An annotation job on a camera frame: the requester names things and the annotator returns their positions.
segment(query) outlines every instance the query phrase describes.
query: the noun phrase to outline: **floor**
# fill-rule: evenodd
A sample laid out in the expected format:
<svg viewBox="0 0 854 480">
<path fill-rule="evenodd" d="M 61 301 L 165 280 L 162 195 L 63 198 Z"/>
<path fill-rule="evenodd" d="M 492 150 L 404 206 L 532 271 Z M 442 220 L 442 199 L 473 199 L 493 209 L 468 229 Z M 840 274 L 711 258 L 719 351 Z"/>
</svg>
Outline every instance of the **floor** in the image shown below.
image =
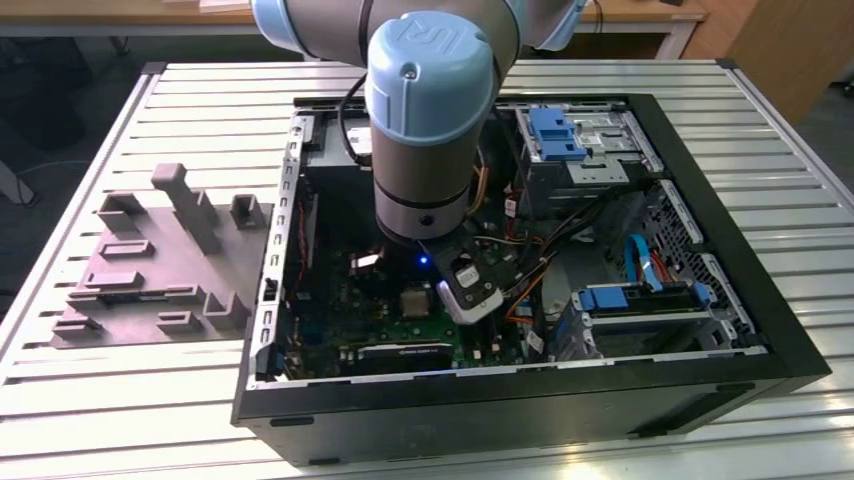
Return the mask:
<svg viewBox="0 0 854 480">
<path fill-rule="evenodd" d="M 95 75 L 95 82 L 73 95 L 87 127 L 83 140 L 73 147 L 45 153 L 0 122 L 0 152 L 14 171 L 46 162 L 61 162 L 25 178 L 30 187 L 43 194 L 33 208 L 19 207 L 0 198 L 0 231 L 9 232 L 0 236 L 0 314 L 13 301 L 5 293 L 15 291 L 25 282 L 86 172 L 86 162 L 98 152 L 142 66 L 150 61 L 300 60 L 300 56 L 274 48 L 261 36 L 233 37 L 217 45 L 217 49 L 210 47 L 210 37 L 134 38 L 131 55 L 118 57 L 106 38 L 79 39 Z M 797 130 L 845 184 L 854 189 L 854 100 L 844 97 L 841 88 L 828 90 Z"/>
</svg>

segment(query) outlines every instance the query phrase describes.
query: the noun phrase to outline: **blue drive bay latch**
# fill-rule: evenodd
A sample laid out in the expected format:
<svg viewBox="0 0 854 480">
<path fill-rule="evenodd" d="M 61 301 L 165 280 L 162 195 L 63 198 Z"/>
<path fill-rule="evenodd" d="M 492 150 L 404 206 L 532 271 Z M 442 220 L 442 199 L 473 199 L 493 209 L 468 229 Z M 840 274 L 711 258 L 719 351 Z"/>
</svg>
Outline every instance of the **blue drive bay latch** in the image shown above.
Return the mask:
<svg viewBox="0 0 854 480">
<path fill-rule="evenodd" d="M 588 149 L 576 142 L 576 124 L 568 121 L 564 110 L 533 108 L 529 118 L 544 161 L 581 162 L 588 158 Z"/>
</svg>

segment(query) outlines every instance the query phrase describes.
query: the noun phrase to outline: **red wire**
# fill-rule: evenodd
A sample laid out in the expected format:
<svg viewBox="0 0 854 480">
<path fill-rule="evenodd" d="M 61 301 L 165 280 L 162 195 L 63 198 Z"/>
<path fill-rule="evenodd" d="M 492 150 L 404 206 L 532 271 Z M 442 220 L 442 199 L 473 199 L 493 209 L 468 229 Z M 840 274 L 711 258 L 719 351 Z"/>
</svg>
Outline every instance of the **red wire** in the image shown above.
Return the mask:
<svg viewBox="0 0 854 480">
<path fill-rule="evenodd" d="M 306 206 L 304 205 L 304 202 L 300 202 L 300 254 L 302 257 L 302 264 L 300 269 L 300 277 L 297 277 L 297 284 L 294 285 L 294 290 L 292 290 L 292 300 L 294 300 L 294 297 L 297 296 L 301 284 L 304 283 L 304 276 L 306 275 L 306 270 L 309 269 L 309 244 L 306 242 Z"/>
</svg>

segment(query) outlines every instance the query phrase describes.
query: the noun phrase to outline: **wooden desk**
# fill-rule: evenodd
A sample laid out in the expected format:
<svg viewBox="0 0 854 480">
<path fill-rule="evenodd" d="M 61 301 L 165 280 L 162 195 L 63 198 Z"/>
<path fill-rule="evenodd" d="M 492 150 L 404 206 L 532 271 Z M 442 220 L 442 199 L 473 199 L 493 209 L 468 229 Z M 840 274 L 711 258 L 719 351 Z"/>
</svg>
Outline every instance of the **wooden desk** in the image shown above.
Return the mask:
<svg viewBox="0 0 854 480">
<path fill-rule="evenodd" d="M 707 18 L 698 0 L 686 0 L 682 7 L 658 0 L 601 1 L 605 33 L 665 33 L 658 58 L 680 58 L 697 23 Z M 597 21 L 592 4 L 578 31 L 593 32 Z M 249 34 L 258 34 L 250 10 L 203 15 L 194 2 L 0 0 L 0 37 Z"/>
</svg>

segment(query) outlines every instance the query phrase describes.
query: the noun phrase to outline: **gray plastic block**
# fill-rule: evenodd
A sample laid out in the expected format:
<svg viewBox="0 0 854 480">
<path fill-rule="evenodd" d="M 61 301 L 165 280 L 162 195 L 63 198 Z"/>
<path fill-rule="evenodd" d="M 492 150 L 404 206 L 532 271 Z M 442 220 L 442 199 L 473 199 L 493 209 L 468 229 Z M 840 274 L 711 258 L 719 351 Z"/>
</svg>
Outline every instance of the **gray plastic block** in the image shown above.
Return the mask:
<svg viewBox="0 0 854 480">
<path fill-rule="evenodd" d="M 202 330 L 202 322 L 193 312 L 161 312 L 155 324 L 167 335 L 193 333 Z"/>
<path fill-rule="evenodd" d="M 265 225 L 270 225 L 273 205 L 262 204 L 259 207 Z M 102 325 L 103 331 L 101 335 L 77 336 L 75 333 L 66 335 L 61 329 L 66 337 L 58 334 L 53 346 L 74 348 L 243 338 L 245 329 L 235 328 L 235 325 L 245 325 L 249 314 L 235 321 L 234 317 L 221 312 L 213 315 L 211 321 L 203 314 L 205 301 L 209 293 L 213 293 L 222 303 L 229 304 L 234 293 L 241 302 L 238 306 L 247 311 L 254 309 L 267 228 L 239 229 L 231 204 L 213 208 L 218 221 L 209 223 L 215 225 L 211 229 L 222 245 L 222 250 L 215 254 L 202 253 L 173 208 L 134 212 L 135 230 L 122 232 L 122 238 L 111 230 L 105 231 L 78 291 L 69 296 L 70 308 L 65 314 L 65 319 L 85 314 Z M 154 249 L 151 255 L 99 255 L 99 252 L 110 251 L 110 248 L 106 249 L 109 245 L 129 246 L 134 250 L 135 247 L 131 247 L 135 242 L 139 245 L 149 242 Z M 139 273 L 145 279 L 138 287 L 93 289 L 85 286 L 93 274 L 97 274 L 95 280 L 102 280 L 110 278 L 110 274 L 127 275 L 129 272 Z M 199 328 L 178 333 L 173 333 L 175 330 L 165 332 L 158 325 L 159 314 L 171 310 L 191 312 Z"/>
<path fill-rule="evenodd" d="M 145 282 L 139 272 L 93 272 L 87 275 L 83 286 L 99 290 L 139 288 Z"/>
<path fill-rule="evenodd" d="M 58 321 L 54 333 L 65 340 L 95 339 L 102 336 L 103 327 L 90 317 L 78 315 Z"/>
<path fill-rule="evenodd" d="M 149 240 L 119 240 L 105 243 L 98 253 L 106 259 L 151 257 L 155 254 L 155 246 Z"/>
<path fill-rule="evenodd" d="M 98 297 L 98 293 L 98 290 L 78 290 L 77 292 L 71 292 L 66 303 L 81 312 L 106 310 L 107 304 L 105 304 Z"/>
<path fill-rule="evenodd" d="M 105 199 L 98 216 L 107 225 L 110 231 L 122 235 L 126 232 L 137 232 L 134 215 L 145 215 L 146 209 L 133 193 L 110 194 Z"/>
<path fill-rule="evenodd" d="M 173 305 L 203 305 L 207 294 L 199 285 L 170 285 L 166 299 Z"/>
<path fill-rule="evenodd" d="M 235 195 L 231 200 L 231 218 L 239 230 L 267 227 L 265 212 L 255 195 Z"/>
<path fill-rule="evenodd" d="M 246 321 L 250 313 L 250 309 L 246 308 L 243 303 L 241 303 L 241 299 L 234 292 L 229 295 L 229 300 L 225 306 L 217 298 L 217 295 L 209 293 L 205 300 L 205 309 L 202 310 L 202 314 L 205 315 L 205 318 L 209 319 L 215 329 L 243 330 L 246 328 Z"/>
<path fill-rule="evenodd" d="M 186 177 L 187 169 L 181 163 L 162 163 L 155 168 L 151 184 L 166 192 L 175 207 L 178 221 L 190 232 L 202 252 L 211 255 L 222 249 L 214 233 L 217 212 L 205 192 L 194 193 L 187 187 Z"/>
</svg>

